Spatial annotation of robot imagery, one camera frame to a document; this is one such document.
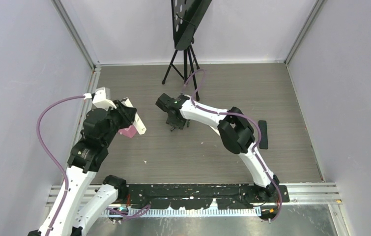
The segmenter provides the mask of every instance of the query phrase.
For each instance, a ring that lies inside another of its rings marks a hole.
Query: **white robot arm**
[[[108,88],[84,96],[93,100],[96,109],[87,113],[82,138],[71,149],[66,169],[68,187],[64,182],[47,219],[28,236],[86,236],[106,207],[128,194],[124,179],[107,176],[95,196],[79,210],[82,197],[108,155],[107,148],[117,132],[130,126],[139,134],[146,131],[128,98],[111,101]]]
[[[254,184],[259,187],[259,196],[267,198],[275,191],[266,173],[273,177],[276,184],[279,184],[278,178],[266,166],[258,148],[255,147],[255,152],[252,152],[255,145],[253,128],[245,118],[226,115],[226,113],[242,114],[238,108],[217,109],[195,101],[193,103],[191,97],[187,95],[181,94],[178,98],[171,98],[165,93],[158,98],[156,105],[168,113],[167,124],[172,127],[183,129],[187,120],[195,120],[210,126],[220,135],[225,148],[243,160]]]

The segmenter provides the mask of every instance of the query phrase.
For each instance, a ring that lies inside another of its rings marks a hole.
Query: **pink object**
[[[119,130],[120,134],[122,134],[124,136],[127,136],[129,138],[132,138],[137,132],[138,131],[136,130],[136,128],[133,125],[130,125],[129,128]]]

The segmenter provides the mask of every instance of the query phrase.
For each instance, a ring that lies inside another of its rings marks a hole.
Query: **lavender wall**
[[[41,224],[60,173],[36,138],[44,108],[85,93],[91,70],[51,1],[0,1],[0,235]],[[41,131],[57,159],[68,158],[82,101],[45,116]]]
[[[371,1],[327,1],[290,72],[323,174],[371,235]]]

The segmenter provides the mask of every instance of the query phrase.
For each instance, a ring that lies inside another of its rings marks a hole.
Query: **wood-grain floor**
[[[268,122],[269,150],[261,150],[269,168],[282,183],[320,181],[311,142],[283,64],[204,64],[207,79],[200,102],[229,109],[236,106],[255,120]],[[208,126],[170,132],[167,114],[155,105],[166,93],[177,97],[183,86],[166,65],[102,67],[99,87],[112,99],[129,97],[138,108],[147,132],[129,139],[116,135],[94,183],[115,175],[128,183],[244,183],[253,182],[237,155],[228,152]]]

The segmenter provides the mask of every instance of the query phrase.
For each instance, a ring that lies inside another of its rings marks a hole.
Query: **purple cable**
[[[67,193],[68,193],[68,177],[65,173],[65,170],[64,168],[60,165],[60,163],[57,161],[57,159],[54,157],[54,155],[52,155],[52,153],[49,151],[49,149],[46,147],[45,143],[43,142],[43,139],[42,139],[42,136],[41,136],[41,132],[40,132],[40,125],[41,125],[41,120],[42,118],[44,117],[44,115],[54,106],[60,104],[60,103],[63,103],[63,102],[66,102],[66,101],[69,101],[69,100],[74,100],[74,99],[80,99],[80,98],[84,98],[84,95],[81,95],[81,96],[74,96],[74,97],[68,97],[66,99],[63,99],[63,100],[60,100],[52,105],[50,105],[49,107],[47,107],[42,113],[41,115],[39,116],[38,118],[38,123],[36,124],[36,134],[38,136],[38,140],[39,142],[41,143],[41,146],[43,147],[43,149],[45,150],[45,152],[48,154],[48,156],[50,157],[50,159],[55,163],[55,165],[59,168],[59,171],[61,171],[62,175],[64,176],[64,182],[65,182],[65,191],[64,191],[64,194],[62,196],[62,199],[61,199],[61,202],[59,203],[58,205],[58,208],[57,208],[57,211],[55,212],[55,215],[52,217],[52,220],[48,226],[48,230],[46,231],[45,233],[45,236],[48,236],[49,233],[51,232],[51,229],[52,229],[52,226],[54,225],[55,223],[55,220],[57,219],[58,217],[58,214],[59,212],[61,211],[61,208],[62,208],[62,205],[64,204],[64,201],[65,201],[65,198],[67,197]]]
[[[197,91],[202,87],[202,84],[204,83],[204,80],[205,80],[205,70],[204,69],[198,69],[196,71],[194,71],[189,77],[188,79],[185,81],[184,83],[184,87],[182,88],[182,91],[181,93],[184,93],[184,90],[185,88],[187,87],[190,79],[192,76],[194,76],[195,74],[197,74],[198,72],[202,71],[203,74],[202,74],[202,80],[200,82],[200,84],[198,85],[197,89],[194,90],[193,94],[191,94],[191,102],[193,103],[193,105],[202,110],[202,111],[205,111],[205,112],[208,112],[208,113],[211,113],[211,114],[217,114],[216,111],[212,111],[212,110],[209,110],[207,108],[204,108],[204,107],[200,107],[199,105],[196,104],[194,98],[196,96],[196,93]],[[260,159],[260,157],[256,154],[255,152],[255,148],[257,146],[259,146],[259,143],[260,143],[260,140],[262,138],[261,136],[261,133],[260,133],[260,128],[258,126],[258,124],[256,124],[256,122],[254,120],[252,120],[250,117],[247,117],[243,114],[239,114],[239,113],[232,113],[232,112],[220,112],[219,115],[226,115],[226,116],[237,116],[237,117],[242,117],[242,118],[245,118],[247,119],[248,121],[250,121],[256,128],[257,130],[257,136],[258,136],[258,139],[257,139],[257,142],[255,142],[255,145],[253,145],[252,147],[252,153],[255,155],[257,161],[260,163],[260,165],[262,166],[263,168],[263,171],[265,171],[266,173],[266,176],[268,176],[269,180],[271,181],[271,183],[274,185],[274,187],[276,188],[276,190],[278,191],[278,197],[279,197],[279,203],[278,203],[278,213],[276,214],[276,216],[274,218],[271,219],[271,221],[274,221],[275,219],[278,218],[279,214],[281,213],[281,206],[282,206],[282,195],[281,195],[281,191],[279,190],[279,187],[277,186],[277,184],[275,183],[275,181],[272,179],[272,177],[270,176],[270,174],[267,172],[267,169],[266,169],[266,166],[263,164],[262,160]]]
[[[127,221],[127,220],[131,220],[131,219],[136,219],[136,218],[139,218],[139,217],[145,215],[150,210],[150,205],[147,204],[140,211],[136,212],[133,215],[127,215],[126,213],[124,213],[122,211],[118,211],[118,210],[115,210],[115,209],[112,209],[112,208],[109,208],[109,207],[106,208],[106,210],[109,210],[109,211],[111,211],[113,213],[116,213],[118,215],[123,216],[123,218],[126,218],[123,221]]]

